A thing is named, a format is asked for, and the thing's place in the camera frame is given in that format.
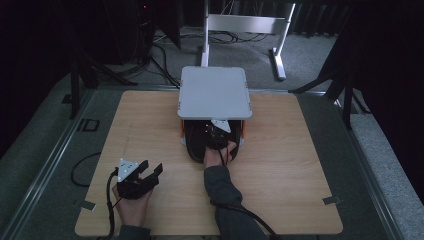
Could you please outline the black slipper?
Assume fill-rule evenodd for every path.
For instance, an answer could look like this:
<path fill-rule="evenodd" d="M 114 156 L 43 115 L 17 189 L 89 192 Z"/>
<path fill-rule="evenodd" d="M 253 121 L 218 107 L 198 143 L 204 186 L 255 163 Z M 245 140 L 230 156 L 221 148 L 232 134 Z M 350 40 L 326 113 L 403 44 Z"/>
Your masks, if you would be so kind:
<path fill-rule="evenodd" d="M 184 138 L 189 156 L 198 163 L 202 163 L 205 149 L 210 140 L 209 121 L 184 120 Z"/>
<path fill-rule="evenodd" d="M 236 158 L 239 150 L 241 131 L 242 131 L 242 122 L 238 120 L 227 120 L 231 127 L 231 133 L 228 135 L 228 142 L 232 141 L 237 144 L 237 147 L 231 152 L 233 159 Z"/>

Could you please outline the white metal stand frame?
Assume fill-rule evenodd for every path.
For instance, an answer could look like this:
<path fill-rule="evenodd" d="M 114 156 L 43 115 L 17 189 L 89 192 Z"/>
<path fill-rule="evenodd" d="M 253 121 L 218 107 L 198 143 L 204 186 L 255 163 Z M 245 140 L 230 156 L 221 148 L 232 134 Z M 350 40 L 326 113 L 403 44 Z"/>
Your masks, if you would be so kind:
<path fill-rule="evenodd" d="M 210 0 L 204 0 L 204 27 L 203 27 L 203 48 L 201 55 L 201 66 L 209 65 L 209 32 L 245 32 L 258 34 L 279 35 L 279 41 L 275 48 L 271 50 L 271 62 L 275 66 L 276 75 L 279 80 L 286 79 L 286 72 L 282 60 L 282 50 L 291 25 L 292 16 L 296 7 L 295 3 L 289 3 L 286 15 L 279 17 L 265 16 L 239 16 L 211 14 L 209 12 Z"/>

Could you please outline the person's right hand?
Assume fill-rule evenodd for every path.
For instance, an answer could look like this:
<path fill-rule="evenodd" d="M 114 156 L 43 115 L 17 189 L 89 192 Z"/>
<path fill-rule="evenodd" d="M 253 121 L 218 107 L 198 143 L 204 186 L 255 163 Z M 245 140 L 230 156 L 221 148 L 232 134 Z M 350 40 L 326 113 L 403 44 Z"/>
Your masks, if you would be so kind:
<path fill-rule="evenodd" d="M 220 150 L 206 148 L 203 160 L 204 168 L 226 166 L 233 160 L 231 152 L 236 147 L 237 144 L 235 142 L 229 141 L 227 147 Z"/>

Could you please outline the person's left hand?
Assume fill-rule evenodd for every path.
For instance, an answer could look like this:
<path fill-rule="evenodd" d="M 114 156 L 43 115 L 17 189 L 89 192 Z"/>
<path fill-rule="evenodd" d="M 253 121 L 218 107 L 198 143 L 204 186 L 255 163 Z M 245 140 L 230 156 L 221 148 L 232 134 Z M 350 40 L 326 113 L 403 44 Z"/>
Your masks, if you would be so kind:
<path fill-rule="evenodd" d="M 121 198 L 117 186 L 112 187 L 113 194 L 117 200 L 115 207 L 123 225 L 143 227 L 147 217 L 148 203 L 153 191 L 136 200 Z"/>

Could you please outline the black tripod stand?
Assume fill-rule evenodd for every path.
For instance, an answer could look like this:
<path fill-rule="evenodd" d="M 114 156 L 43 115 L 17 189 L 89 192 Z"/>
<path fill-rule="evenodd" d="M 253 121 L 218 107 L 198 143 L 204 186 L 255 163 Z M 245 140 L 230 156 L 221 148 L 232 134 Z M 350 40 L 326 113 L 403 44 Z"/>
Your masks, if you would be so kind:
<path fill-rule="evenodd" d="M 117 73 L 113 72 L 106 66 L 98 63 L 90 57 L 83 50 L 76 50 L 72 59 L 71 65 L 71 115 L 70 118 L 74 119 L 80 109 L 80 87 L 79 80 L 82 79 L 84 84 L 89 89 L 96 89 L 99 85 L 99 80 L 95 71 L 99 70 L 101 73 L 109 76 L 118 83 L 126 86 L 136 86 L 136 83 L 120 77 Z"/>
<path fill-rule="evenodd" d="M 350 54 L 345 59 L 338 61 L 336 65 L 331 67 L 328 71 L 320 73 L 315 80 L 299 88 L 289 90 L 289 93 L 303 94 L 310 89 L 331 80 L 332 83 L 327 89 L 325 96 L 328 100 L 335 101 L 341 93 L 344 93 L 342 120 L 346 128 L 351 130 L 352 126 L 350 115 L 352 110 L 352 101 L 359 101 L 354 93 L 355 71 L 357 68 L 358 55 L 358 52 Z"/>

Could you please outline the grey two-tier shoe rack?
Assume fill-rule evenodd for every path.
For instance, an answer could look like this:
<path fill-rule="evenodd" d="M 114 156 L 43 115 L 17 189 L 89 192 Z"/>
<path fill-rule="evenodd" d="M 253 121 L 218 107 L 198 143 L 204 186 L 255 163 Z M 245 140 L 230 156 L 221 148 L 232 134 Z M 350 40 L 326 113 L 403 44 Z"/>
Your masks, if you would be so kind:
<path fill-rule="evenodd" d="M 183 121 L 249 119 L 252 107 L 245 71 L 239 67 L 184 67 L 177 113 Z"/>

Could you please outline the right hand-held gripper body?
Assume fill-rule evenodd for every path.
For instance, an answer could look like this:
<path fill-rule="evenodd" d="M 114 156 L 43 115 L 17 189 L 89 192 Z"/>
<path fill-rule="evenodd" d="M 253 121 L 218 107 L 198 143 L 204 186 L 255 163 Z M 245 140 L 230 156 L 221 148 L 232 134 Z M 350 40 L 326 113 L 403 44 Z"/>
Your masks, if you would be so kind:
<path fill-rule="evenodd" d="M 227 120 L 212 119 L 206 124 L 205 133 L 207 136 L 206 146 L 220 150 L 228 146 L 228 135 L 231 133 L 231 127 Z"/>

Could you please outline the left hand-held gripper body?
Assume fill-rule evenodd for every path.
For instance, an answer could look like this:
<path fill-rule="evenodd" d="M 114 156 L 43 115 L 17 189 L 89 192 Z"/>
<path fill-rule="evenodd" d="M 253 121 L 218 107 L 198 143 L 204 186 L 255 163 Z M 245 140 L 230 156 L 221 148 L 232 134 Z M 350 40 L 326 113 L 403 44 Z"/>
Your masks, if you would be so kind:
<path fill-rule="evenodd" d="M 121 158 L 118 166 L 117 189 L 121 198 L 136 200 L 159 184 L 158 178 L 142 178 L 137 172 L 140 163 Z"/>

